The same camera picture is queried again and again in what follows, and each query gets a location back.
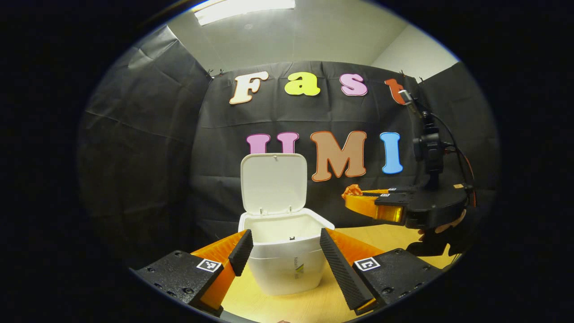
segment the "white trash bin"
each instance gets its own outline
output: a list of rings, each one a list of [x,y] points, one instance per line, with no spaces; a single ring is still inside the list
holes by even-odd
[[[241,161],[245,213],[238,231],[251,229],[247,264],[267,295],[294,294],[319,285],[327,264],[319,237],[332,223],[304,208],[307,161],[298,153],[258,153]]]

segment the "ceiling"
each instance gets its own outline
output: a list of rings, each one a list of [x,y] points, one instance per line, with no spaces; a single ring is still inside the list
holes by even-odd
[[[296,0],[295,9],[242,14],[200,26],[191,11],[168,23],[206,69],[298,60],[371,65],[407,27],[361,0]]]

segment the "open lid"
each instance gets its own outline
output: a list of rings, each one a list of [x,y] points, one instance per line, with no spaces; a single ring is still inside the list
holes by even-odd
[[[301,210],[307,200],[305,157],[298,153],[245,156],[241,161],[241,195],[243,208],[253,215]]]

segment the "wooden table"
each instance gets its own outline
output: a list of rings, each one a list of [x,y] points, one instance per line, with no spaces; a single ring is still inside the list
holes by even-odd
[[[410,243],[420,238],[416,230],[394,225],[335,230],[383,251],[406,249]],[[454,258],[448,256],[448,248],[447,245],[442,256],[420,258],[435,267],[444,268]],[[263,294],[249,266],[246,266],[241,277],[234,279],[222,306],[227,312],[260,323],[277,323],[281,320],[290,323],[336,323],[357,318],[355,312],[348,309],[329,266],[326,266],[321,283],[315,289],[280,296]]]

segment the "ceiling light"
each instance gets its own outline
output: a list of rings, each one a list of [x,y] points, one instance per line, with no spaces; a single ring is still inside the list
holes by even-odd
[[[295,0],[208,0],[193,7],[191,11],[201,26],[239,14],[271,10],[293,9]]]

